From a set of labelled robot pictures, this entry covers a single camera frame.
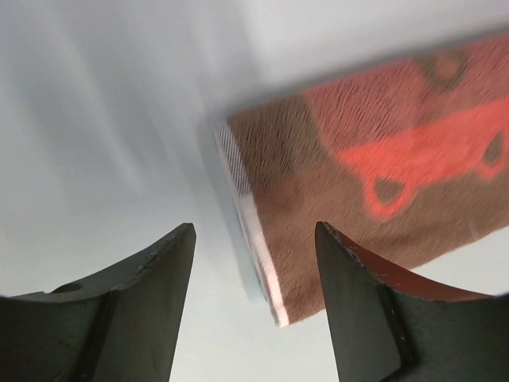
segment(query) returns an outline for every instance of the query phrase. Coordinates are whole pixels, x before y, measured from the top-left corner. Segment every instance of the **brown towel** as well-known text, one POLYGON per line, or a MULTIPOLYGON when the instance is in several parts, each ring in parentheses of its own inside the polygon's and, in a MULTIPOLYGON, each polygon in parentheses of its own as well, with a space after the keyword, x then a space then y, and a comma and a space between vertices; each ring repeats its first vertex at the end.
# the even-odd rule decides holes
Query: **brown towel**
POLYGON ((509 224, 508 35, 322 84, 227 122, 220 142, 279 325, 324 308, 318 220, 406 268, 509 224))

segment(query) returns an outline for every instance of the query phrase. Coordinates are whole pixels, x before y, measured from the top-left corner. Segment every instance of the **black plastic part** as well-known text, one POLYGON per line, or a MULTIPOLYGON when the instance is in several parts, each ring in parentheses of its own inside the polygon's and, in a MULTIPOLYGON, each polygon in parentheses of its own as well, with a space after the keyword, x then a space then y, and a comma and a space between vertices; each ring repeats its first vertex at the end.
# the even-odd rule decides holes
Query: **black plastic part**
POLYGON ((422 278, 325 223, 316 247, 340 382, 509 381, 509 294, 422 278))
POLYGON ((167 381, 195 241, 182 224, 50 294, 0 297, 0 380, 167 381))

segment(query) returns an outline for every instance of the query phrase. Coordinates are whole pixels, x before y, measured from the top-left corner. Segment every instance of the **red car design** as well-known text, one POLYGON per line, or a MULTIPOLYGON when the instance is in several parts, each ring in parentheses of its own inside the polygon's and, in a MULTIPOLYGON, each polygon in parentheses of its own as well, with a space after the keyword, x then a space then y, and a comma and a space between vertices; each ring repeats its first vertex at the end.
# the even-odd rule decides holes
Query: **red car design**
POLYGON ((419 189, 433 183, 472 171, 491 180, 505 167, 508 153, 509 97, 330 154, 360 176, 368 209, 387 219, 409 205, 419 189), (487 150, 493 146, 497 158, 489 162, 487 150), (397 197, 382 203, 375 189, 379 180, 399 184, 397 197))

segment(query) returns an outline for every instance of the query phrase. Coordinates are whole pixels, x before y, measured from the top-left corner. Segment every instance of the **striped edge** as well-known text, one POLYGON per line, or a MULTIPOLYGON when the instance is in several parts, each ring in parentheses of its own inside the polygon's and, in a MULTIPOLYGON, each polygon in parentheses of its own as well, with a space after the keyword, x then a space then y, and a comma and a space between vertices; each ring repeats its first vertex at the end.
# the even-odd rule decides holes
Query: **striped edge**
POLYGON ((216 141, 219 143, 218 146, 222 149, 220 150, 220 159, 233 193, 244 239, 254 257, 254 265, 262 283, 263 293, 268 299, 277 325, 279 327, 288 326, 289 317, 282 297, 279 277, 263 235, 251 185, 247 179, 235 138, 226 122, 218 123, 214 133, 216 141))

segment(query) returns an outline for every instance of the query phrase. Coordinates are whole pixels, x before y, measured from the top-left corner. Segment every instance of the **folded cloth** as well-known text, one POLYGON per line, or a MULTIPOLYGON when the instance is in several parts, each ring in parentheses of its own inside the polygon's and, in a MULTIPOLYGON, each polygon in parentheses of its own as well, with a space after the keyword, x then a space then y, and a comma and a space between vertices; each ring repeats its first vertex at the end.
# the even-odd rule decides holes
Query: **folded cloth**
POLYGON ((324 308, 314 228, 420 266, 509 225, 509 35, 312 87, 217 129, 280 326, 324 308))

